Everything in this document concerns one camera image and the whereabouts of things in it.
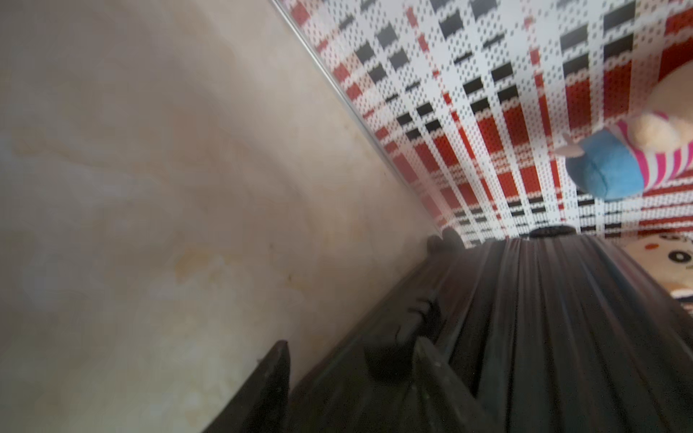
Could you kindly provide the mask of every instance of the beige marble surface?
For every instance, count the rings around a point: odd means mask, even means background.
[[[0,2],[4,432],[199,432],[433,231],[269,1]]]

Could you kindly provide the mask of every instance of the plush toy face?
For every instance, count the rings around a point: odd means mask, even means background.
[[[693,295],[693,240],[662,233],[628,244],[625,250],[673,297]]]

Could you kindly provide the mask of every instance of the stuffed toy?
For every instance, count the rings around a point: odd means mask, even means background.
[[[583,191],[616,200],[647,191],[693,162],[693,62],[653,89],[643,113],[556,149]]]
[[[693,315],[693,240],[662,233],[632,242],[624,249]]]

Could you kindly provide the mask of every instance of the pink striped fabric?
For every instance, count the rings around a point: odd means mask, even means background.
[[[668,119],[662,112],[654,112],[658,116]],[[619,121],[611,132],[622,139],[628,146],[631,154],[638,161],[640,174],[644,180],[644,190],[655,188],[663,182],[676,177],[687,170],[693,163],[693,141],[684,148],[672,153],[646,153],[633,146],[628,136],[628,123]]]

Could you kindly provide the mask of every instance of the plaid fabric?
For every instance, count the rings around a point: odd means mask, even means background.
[[[693,1],[285,0],[402,178],[467,247],[567,223],[615,242],[693,234],[693,171],[578,191],[554,140],[637,113],[693,60]]]

